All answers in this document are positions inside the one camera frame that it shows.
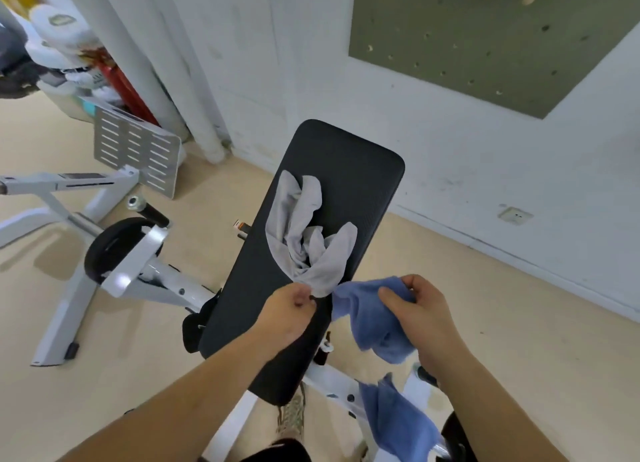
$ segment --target gray cloth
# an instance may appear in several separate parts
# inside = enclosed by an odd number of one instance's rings
[[[280,173],[265,233],[273,259],[293,281],[311,287],[312,295],[331,294],[342,276],[358,236],[358,228],[344,224],[334,235],[322,235],[322,226],[309,226],[322,205],[320,181],[303,175],[302,189],[286,170]]]

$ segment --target green board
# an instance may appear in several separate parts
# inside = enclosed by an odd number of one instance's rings
[[[355,0],[349,55],[544,118],[638,21],[640,0]]]

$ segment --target sneaker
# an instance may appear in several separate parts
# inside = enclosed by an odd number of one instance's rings
[[[277,440],[283,438],[294,438],[302,442],[305,429],[305,386],[300,383],[296,394],[289,403],[278,407],[278,430]]]

